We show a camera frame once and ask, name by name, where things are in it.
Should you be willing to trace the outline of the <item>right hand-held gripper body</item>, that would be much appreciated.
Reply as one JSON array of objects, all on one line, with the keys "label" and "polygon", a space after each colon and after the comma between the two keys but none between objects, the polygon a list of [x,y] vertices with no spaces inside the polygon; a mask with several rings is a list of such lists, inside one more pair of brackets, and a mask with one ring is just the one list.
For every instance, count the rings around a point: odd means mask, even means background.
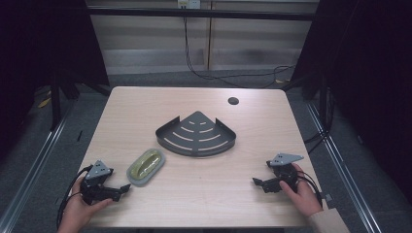
[{"label": "right hand-held gripper body", "polygon": [[273,159],[267,160],[266,165],[272,169],[275,175],[274,184],[284,181],[294,192],[297,192],[297,170],[292,164],[303,158],[303,155],[279,152]]}]

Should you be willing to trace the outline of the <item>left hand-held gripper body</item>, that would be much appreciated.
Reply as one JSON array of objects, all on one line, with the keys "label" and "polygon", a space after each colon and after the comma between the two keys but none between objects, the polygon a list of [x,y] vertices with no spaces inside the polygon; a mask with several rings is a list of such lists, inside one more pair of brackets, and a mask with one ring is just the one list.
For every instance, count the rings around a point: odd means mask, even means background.
[{"label": "left hand-held gripper body", "polygon": [[81,182],[84,201],[91,205],[93,201],[102,201],[114,197],[114,191],[104,186],[104,182],[113,174],[101,160],[97,160]]}]

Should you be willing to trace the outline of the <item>green sponge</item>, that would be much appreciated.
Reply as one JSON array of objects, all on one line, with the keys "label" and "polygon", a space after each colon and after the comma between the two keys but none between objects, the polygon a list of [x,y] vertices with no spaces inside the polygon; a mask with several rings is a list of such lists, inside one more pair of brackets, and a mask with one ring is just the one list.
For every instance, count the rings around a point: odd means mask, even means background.
[{"label": "green sponge", "polygon": [[140,155],[126,170],[128,180],[135,186],[146,185],[165,164],[161,150],[149,149]]}]

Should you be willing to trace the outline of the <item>dark grey corner shelf rack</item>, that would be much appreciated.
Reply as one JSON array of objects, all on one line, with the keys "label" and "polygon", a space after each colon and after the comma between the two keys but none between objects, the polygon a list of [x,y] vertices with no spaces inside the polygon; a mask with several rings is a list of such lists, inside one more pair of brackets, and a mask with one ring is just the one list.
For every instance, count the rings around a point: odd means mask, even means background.
[{"label": "dark grey corner shelf rack", "polygon": [[211,120],[196,111],[184,119],[178,116],[159,127],[157,142],[165,149],[189,157],[207,157],[230,150],[236,133],[219,119]]}]

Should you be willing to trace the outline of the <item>person's right hand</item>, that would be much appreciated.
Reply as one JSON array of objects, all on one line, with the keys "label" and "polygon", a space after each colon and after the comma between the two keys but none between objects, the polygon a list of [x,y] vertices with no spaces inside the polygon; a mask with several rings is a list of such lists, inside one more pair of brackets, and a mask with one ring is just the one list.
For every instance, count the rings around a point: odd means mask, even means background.
[{"label": "person's right hand", "polygon": [[294,192],[284,181],[280,181],[279,185],[304,216],[309,217],[323,211],[321,204],[307,181],[298,179],[297,192]]}]

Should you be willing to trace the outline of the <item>person's left hand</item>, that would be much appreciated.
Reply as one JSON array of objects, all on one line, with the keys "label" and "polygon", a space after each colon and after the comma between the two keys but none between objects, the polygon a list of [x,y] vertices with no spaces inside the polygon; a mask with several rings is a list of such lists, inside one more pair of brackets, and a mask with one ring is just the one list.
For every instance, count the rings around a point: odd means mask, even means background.
[{"label": "person's left hand", "polygon": [[88,205],[80,193],[82,181],[83,178],[78,178],[72,187],[72,196],[63,210],[57,233],[79,233],[96,213],[113,203],[112,199],[105,199]]}]

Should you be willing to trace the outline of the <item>black metal stand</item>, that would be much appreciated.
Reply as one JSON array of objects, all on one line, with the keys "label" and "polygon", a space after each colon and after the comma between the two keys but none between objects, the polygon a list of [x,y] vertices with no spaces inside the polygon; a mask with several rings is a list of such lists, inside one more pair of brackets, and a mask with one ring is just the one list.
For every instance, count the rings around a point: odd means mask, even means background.
[{"label": "black metal stand", "polygon": [[304,100],[313,100],[318,97],[318,120],[321,130],[329,131],[333,123],[334,100],[327,86],[326,76],[319,71],[312,71],[292,78],[281,89],[287,92],[295,87],[301,88]]},{"label": "black metal stand", "polygon": [[107,88],[93,83],[81,76],[73,75],[64,72],[54,72],[51,75],[51,131],[57,128],[57,125],[62,121],[62,113],[60,107],[60,92],[63,92],[65,97],[69,100],[76,100],[80,96],[80,91],[77,88],[77,83],[84,84],[92,90],[109,96],[111,91]]}]

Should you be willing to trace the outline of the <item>dark curtain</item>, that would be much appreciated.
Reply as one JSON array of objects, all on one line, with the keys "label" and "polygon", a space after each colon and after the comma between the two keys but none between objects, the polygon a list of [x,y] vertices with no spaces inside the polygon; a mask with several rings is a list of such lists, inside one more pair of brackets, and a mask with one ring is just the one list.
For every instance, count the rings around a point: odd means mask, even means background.
[{"label": "dark curtain", "polygon": [[86,0],[0,0],[0,161],[17,142],[35,90],[57,84],[107,85],[101,48]]},{"label": "dark curtain", "polygon": [[412,0],[319,0],[292,75],[325,83],[412,204]]}]

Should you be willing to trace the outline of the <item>aluminium floor rail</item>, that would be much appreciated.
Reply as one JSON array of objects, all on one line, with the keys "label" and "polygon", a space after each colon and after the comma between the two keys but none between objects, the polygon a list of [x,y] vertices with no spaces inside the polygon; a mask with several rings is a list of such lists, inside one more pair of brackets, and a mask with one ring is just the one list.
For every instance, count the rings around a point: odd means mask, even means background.
[{"label": "aluminium floor rail", "polygon": [[65,127],[67,117],[71,114],[75,106],[74,101],[70,101],[64,115],[58,122],[54,130],[48,134],[47,140],[44,142],[40,149],[33,165],[28,170],[26,177],[20,185],[16,196],[12,202],[8,205],[5,213],[0,218],[0,233],[12,233],[17,223],[17,220],[27,203],[27,200],[34,188],[34,185],[38,181],[41,173],[52,154],[55,144],[57,143],[60,135]]},{"label": "aluminium floor rail", "polygon": [[383,233],[378,221],[356,184],[351,172],[349,171],[337,145],[334,143],[332,137],[326,132],[321,124],[320,114],[313,103],[307,104],[308,112],[322,136],[321,142],[325,145],[326,150],[337,170],[349,196],[360,216],[360,219],[368,233]]}]

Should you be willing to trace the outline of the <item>black horizontal frame bar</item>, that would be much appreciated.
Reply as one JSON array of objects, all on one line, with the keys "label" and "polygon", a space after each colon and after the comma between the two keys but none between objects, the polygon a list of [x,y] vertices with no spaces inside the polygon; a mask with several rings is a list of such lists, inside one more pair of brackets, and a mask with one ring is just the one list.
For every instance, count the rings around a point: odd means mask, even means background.
[{"label": "black horizontal frame bar", "polygon": [[137,16],[137,17],[205,17],[205,18],[241,18],[314,21],[320,17],[314,14],[243,12],[222,10],[183,10],[183,9],[137,9],[90,7],[90,15],[100,16]]}]

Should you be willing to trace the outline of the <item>white wall power outlet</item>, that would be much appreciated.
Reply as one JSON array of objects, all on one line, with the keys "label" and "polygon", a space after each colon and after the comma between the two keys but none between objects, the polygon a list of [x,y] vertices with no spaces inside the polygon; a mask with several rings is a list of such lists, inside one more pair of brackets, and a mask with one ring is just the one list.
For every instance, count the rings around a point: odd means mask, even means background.
[{"label": "white wall power outlet", "polygon": [[200,0],[177,0],[179,9],[199,10],[201,8]]}]

